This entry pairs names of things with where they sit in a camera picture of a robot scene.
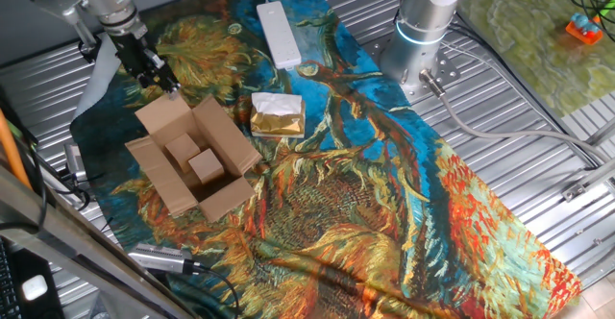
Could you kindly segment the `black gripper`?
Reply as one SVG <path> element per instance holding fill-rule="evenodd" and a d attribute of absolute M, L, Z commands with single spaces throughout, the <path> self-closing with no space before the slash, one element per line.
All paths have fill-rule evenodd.
<path fill-rule="evenodd" d="M 125 71 L 145 86 L 143 96 L 146 99 L 173 94 L 181 88 L 171 67 L 158 55 L 148 34 L 142 37 L 134 34 L 111 36 L 111 41 Z"/>

